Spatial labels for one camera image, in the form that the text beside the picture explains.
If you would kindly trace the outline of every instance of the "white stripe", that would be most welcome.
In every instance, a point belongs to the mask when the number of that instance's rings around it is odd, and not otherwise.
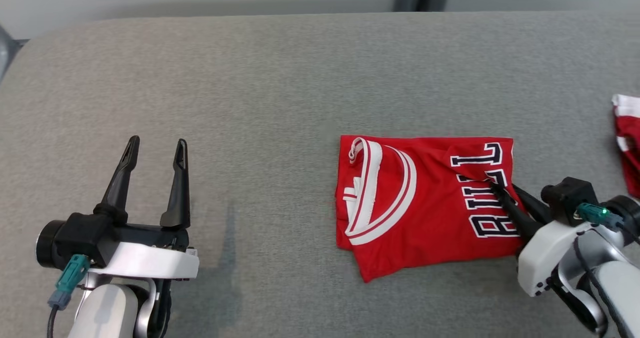
[[[357,140],[361,140],[361,150],[358,150]],[[382,147],[376,142],[356,138],[352,143],[351,148],[356,151],[353,156],[354,160],[359,151],[364,153],[364,159],[362,161],[362,170],[360,174],[360,187],[356,190],[356,196],[358,199],[355,206],[356,209],[359,208],[359,210],[354,213],[353,219],[349,219],[347,231],[361,229],[361,227],[367,226],[370,222],[371,214],[373,213],[373,203],[376,200],[376,191],[378,188],[378,172],[380,171],[380,163],[382,162]]]
[[[414,200],[414,195],[416,194],[416,182],[418,181],[416,165],[414,164],[414,161],[411,159],[411,157],[409,157],[409,155],[407,155],[406,153],[402,151],[398,151],[397,149],[392,147],[389,147],[389,148],[393,149],[400,157],[400,160],[402,160],[402,167],[404,168],[404,178],[402,179],[402,187],[400,188],[400,192],[398,192],[398,195],[395,197],[395,201],[393,202],[393,204],[391,204],[389,209],[387,209],[386,212],[384,212],[384,214],[380,215],[380,217],[378,217],[375,221],[373,221],[370,224],[370,226],[375,226],[375,224],[378,221],[384,220],[385,218],[387,218],[387,215],[388,215],[388,218],[386,219],[386,221],[382,222],[382,224],[376,226],[375,228],[371,229],[370,231],[368,231],[367,233],[364,233],[359,237],[349,238],[349,241],[351,242],[352,245],[356,246],[356,245],[371,242],[372,240],[386,233],[389,229],[391,229],[391,227],[393,227],[400,220],[400,218],[403,217],[403,215],[405,214],[405,212],[407,212],[407,209],[411,205],[411,202]],[[389,215],[394,208],[396,208],[395,212]],[[364,229],[360,229],[359,231],[347,233],[347,236],[357,235],[359,233],[362,233],[362,231],[366,231],[366,230],[367,228],[365,227]]]
[[[629,151],[629,145],[624,137],[615,137],[615,139],[617,140],[617,146],[620,147],[620,150]]]
[[[615,107],[616,116],[640,118],[640,98],[615,94],[611,101]]]

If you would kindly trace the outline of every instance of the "teal connector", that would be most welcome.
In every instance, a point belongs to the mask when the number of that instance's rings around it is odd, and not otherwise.
[[[74,254],[62,270],[62,275],[55,283],[55,288],[62,292],[73,292],[76,285],[85,278],[89,266],[89,258],[82,254]]]
[[[612,231],[620,231],[619,224],[624,224],[621,216],[602,206],[581,203],[576,212],[583,220],[592,224],[602,224]]]
[[[64,310],[71,300],[71,293],[76,285],[85,278],[89,271],[89,258],[82,254],[74,254],[66,264],[60,278],[55,283],[55,292],[48,299],[48,305],[51,308],[57,307]]]

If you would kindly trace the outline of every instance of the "gray fabric surface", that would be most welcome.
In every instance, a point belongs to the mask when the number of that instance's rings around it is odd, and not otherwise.
[[[555,295],[520,290],[514,258],[364,284],[335,245],[338,137],[514,137],[526,190],[575,176],[603,199],[623,193],[610,99],[640,94],[638,25],[585,12],[204,17],[34,39],[0,85],[0,336],[44,336],[59,272],[36,263],[35,238],[92,210],[134,134],[131,222],[158,222],[176,141],[189,143],[201,268],[174,284],[167,336],[585,336]]]

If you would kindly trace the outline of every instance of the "robotic arm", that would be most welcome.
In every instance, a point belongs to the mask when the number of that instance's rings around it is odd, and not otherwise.
[[[640,336],[640,269],[620,250],[640,235],[633,199],[599,203],[591,183],[567,177],[542,190],[548,206],[516,187],[529,217],[505,190],[492,189],[525,242],[518,282],[528,295],[553,290],[599,336]]]
[[[38,263],[62,270],[49,300],[49,337],[57,311],[66,308],[76,285],[83,293],[69,338],[162,337],[169,322],[172,280],[198,274],[200,262],[186,230],[191,225],[187,143],[178,141],[169,204],[159,226],[128,224],[125,206],[139,146],[140,138],[131,137],[93,214],[73,213],[66,221],[51,221],[39,234]],[[114,277],[137,279],[148,288],[112,284]]]

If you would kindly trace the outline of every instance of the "red jersey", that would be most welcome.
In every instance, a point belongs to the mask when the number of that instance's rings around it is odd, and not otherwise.
[[[405,267],[515,254],[521,240],[491,193],[512,187],[508,138],[343,135],[336,241],[365,282]]]

